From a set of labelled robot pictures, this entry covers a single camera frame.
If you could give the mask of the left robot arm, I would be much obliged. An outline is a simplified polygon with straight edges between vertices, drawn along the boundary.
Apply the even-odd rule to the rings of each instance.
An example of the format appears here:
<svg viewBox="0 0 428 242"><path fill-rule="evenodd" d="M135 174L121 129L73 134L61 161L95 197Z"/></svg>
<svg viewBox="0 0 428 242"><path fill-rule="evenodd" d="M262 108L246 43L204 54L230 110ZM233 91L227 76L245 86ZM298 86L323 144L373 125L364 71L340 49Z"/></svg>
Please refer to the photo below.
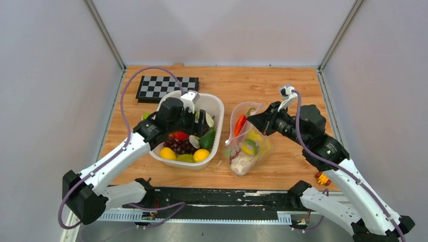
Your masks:
<svg viewBox="0 0 428 242"><path fill-rule="evenodd" d="M154 194L143 180L111 186L110 183L138 158L148 154L165 142L169 134L182 131L192 134L195 123L197 98L183 95L170 97L160 104L158 111L140 121L127 138L94 165L75 173L70 170L63 176L63 200L60 208L67 206L88 225L106 210L137 203L142 208L154 204Z"/></svg>

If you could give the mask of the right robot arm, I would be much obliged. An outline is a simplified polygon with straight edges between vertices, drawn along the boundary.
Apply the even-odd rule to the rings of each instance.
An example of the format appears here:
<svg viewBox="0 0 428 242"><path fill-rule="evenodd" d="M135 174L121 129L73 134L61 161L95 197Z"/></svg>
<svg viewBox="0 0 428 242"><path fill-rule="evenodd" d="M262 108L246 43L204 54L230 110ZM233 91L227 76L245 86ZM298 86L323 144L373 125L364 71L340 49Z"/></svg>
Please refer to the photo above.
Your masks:
<svg viewBox="0 0 428 242"><path fill-rule="evenodd" d="M299 105L291 116L277 101L248 121L263 135L279 133L299 144L306 161L330 178L351 204L335 202L301 180L289 190L292 209L305 207L320 213L354 241L405 241L414 221L390 208L364 180L347 150L326 133L326 118L315 105Z"/></svg>

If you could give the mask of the yellow napa cabbage toy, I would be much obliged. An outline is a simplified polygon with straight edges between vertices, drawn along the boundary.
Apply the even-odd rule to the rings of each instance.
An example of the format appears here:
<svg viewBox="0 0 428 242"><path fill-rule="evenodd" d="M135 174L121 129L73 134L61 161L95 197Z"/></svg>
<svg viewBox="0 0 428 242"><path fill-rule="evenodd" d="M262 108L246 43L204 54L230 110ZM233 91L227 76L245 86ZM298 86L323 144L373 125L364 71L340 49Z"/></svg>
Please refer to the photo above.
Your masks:
<svg viewBox="0 0 428 242"><path fill-rule="evenodd" d="M243 176L273 152L273 144L267 136L255 129L250 129L239 139L232 149L239 154L230 160L230 168L235 175Z"/></svg>

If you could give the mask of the white eggplant toy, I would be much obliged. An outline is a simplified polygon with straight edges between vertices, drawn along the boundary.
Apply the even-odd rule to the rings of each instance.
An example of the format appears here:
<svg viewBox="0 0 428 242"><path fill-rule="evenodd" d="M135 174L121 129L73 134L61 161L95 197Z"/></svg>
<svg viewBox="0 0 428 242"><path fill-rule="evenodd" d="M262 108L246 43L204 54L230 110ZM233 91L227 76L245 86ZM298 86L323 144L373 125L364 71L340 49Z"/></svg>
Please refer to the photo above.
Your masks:
<svg viewBox="0 0 428 242"><path fill-rule="evenodd" d="M203 116L203 119L205 121L205 124L210 127L213 128L214 127L214 120L213 118L207 114L207 112L203 109L197 110L195 113L195 121L199 122L200 117Z"/></svg>

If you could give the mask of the orange carrot toy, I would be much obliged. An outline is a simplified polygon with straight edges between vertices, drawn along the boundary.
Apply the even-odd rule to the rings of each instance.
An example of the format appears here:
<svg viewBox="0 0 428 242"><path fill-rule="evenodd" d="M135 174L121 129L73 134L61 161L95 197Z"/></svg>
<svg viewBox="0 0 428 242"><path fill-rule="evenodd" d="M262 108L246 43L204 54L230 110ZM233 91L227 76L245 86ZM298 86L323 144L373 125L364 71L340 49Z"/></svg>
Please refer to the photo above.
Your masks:
<svg viewBox="0 0 428 242"><path fill-rule="evenodd" d="M237 120L237 122L235 124L235 128L234 128L234 136L235 137L237 137L240 134L243 126L247 122L247 117L250 116L251 112L254 111L254 110L256 110L256 108L252 107L252 108L248 109L248 111L245 114L241 115L238 118L238 120Z"/></svg>

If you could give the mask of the clear zip top bag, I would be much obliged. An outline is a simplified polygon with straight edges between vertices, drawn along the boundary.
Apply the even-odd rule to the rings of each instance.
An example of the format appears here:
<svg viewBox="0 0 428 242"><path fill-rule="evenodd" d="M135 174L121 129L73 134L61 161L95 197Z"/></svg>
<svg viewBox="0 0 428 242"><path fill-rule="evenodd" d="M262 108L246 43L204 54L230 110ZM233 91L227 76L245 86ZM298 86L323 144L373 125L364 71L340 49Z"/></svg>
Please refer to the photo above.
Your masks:
<svg viewBox="0 0 428 242"><path fill-rule="evenodd" d="M262 108L261 103L242 102L231 113L225 158L229 160L230 169L236 176L244 176L273 153L270 139L247 120L249 116L260 113Z"/></svg>

